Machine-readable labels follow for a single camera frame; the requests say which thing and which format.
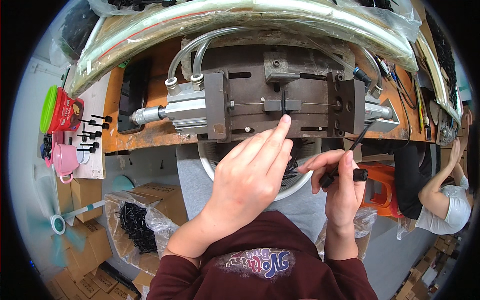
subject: concrete floor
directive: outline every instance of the concrete floor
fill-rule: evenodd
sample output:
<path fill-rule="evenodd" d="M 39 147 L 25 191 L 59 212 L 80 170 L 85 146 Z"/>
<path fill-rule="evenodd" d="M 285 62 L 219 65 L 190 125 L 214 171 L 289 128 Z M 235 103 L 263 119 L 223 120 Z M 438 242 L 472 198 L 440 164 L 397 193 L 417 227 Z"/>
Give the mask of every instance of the concrete floor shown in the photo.
<path fill-rule="evenodd" d="M 164 146 L 134 150 L 130 155 L 105 157 L 107 178 L 103 180 L 103 193 L 112 191 L 113 179 L 117 175 L 129 177 L 135 186 L 148 182 L 179 185 L 175 153 L 175 146 Z M 97 221 L 107 226 L 105 215 L 97 218 Z M 378 217 L 373 225 L 363 262 L 369 282 L 379 300 L 389 300 L 393 296 L 411 266 L 435 242 L 436 238 L 434 234 L 416 228 L 402 240 L 396 240 L 396 231 L 397 224 L 393 220 Z M 107 262 L 128 278 L 134 279 L 139 270 L 118 257 L 110 236 L 109 239 L 113 257 Z"/>

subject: white shirt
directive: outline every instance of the white shirt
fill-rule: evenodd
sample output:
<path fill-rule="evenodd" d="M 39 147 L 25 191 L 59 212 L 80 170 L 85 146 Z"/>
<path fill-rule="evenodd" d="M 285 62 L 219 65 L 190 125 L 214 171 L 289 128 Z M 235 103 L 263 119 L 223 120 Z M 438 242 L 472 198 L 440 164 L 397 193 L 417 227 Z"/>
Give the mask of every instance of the white shirt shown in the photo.
<path fill-rule="evenodd" d="M 460 186 L 447 185 L 440 189 L 450 199 L 445 220 L 434 215 L 425 206 L 422 207 L 415 227 L 420 227 L 438 235 L 459 232 L 470 218 L 472 211 L 467 200 L 468 180 L 465 176 L 460 180 Z"/>

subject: smartphone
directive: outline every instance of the smartphone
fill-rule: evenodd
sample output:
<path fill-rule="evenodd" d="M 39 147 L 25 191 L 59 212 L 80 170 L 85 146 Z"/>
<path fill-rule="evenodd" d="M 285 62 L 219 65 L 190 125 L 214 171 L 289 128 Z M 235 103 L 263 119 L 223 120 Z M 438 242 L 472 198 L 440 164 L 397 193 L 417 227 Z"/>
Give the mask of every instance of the smartphone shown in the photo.
<path fill-rule="evenodd" d="M 144 59 L 130 63 L 125 68 L 117 120 L 119 133 L 134 133 L 144 128 L 144 125 L 135 125 L 129 122 L 128 117 L 137 109 L 145 107 L 151 65 L 150 59 Z"/>

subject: workbench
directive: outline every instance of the workbench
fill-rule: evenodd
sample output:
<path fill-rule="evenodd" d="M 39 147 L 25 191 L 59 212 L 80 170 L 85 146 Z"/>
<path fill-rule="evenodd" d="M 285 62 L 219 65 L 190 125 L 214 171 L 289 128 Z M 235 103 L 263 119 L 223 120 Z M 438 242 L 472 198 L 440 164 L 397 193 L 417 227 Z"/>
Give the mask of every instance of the workbench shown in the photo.
<path fill-rule="evenodd" d="M 147 107 L 167 105 L 168 92 L 164 82 L 167 79 L 167 71 L 168 67 L 170 66 L 170 62 L 180 50 L 180 41 L 180 37 L 167 40 L 145 50 L 144 52 L 132 58 L 130 61 L 130 63 L 132 63 L 145 57 L 150 57 L 152 59 L 152 68 L 150 72 L 150 82 L 148 85 L 148 96 L 146 102 Z M 355 54 L 355 61 L 361 69 L 368 70 L 371 68 L 363 54 L 356 53 L 354 50 L 352 51 Z M 113 121 L 110 123 L 110 129 L 108 131 L 104 131 L 104 134 L 102 135 L 103 152 L 110 153 L 122 150 L 134 150 L 164 145 L 196 143 L 196 135 L 180 134 L 176 132 L 174 126 L 168 119 L 147 123 L 144 129 L 137 133 L 120 134 L 117 132 L 116 125 L 118 104 L 120 100 L 120 91 L 124 70 L 124 68 L 116 67 L 111 71 L 110 74 L 105 98 L 104 115 L 111 116 Z M 411 89 L 411 80 L 407 72 L 397 68 L 397 73 L 406 90 L 409 91 Z M 180 83 L 186 82 L 183 80 L 183 75 L 180 72 L 180 68 L 177 69 L 176 77 L 179 78 Z M 386 79 L 383 79 L 382 88 L 383 92 L 380 96 L 380 100 L 383 102 L 387 98 L 390 99 L 397 112 L 400 125 L 387 133 L 367 132 L 365 138 L 407 140 L 408 122 L 398 91 Z M 417 99 L 414 91 L 412 91 L 410 97 L 414 102 Z M 420 129 L 418 109 L 411 109 L 408 105 L 405 105 L 405 107 L 411 124 L 410 139 L 412 141 L 426 142 L 425 130 Z M 435 126 L 432 126 L 431 143 L 435 142 L 435 133 Z M 355 137 L 355 135 L 346 133 L 346 137 Z"/>

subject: maroon sweatshirt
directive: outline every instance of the maroon sweatshirt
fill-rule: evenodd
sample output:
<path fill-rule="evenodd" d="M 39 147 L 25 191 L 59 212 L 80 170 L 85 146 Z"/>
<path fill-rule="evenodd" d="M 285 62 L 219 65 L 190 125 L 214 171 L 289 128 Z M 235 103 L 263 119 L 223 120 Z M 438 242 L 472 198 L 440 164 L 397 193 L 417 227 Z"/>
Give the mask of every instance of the maroon sweatshirt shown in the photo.
<path fill-rule="evenodd" d="M 147 300 L 377 299 L 356 258 L 322 262 L 315 245 L 281 212 L 261 213 L 213 243 L 200 269 L 167 255 Z"/>

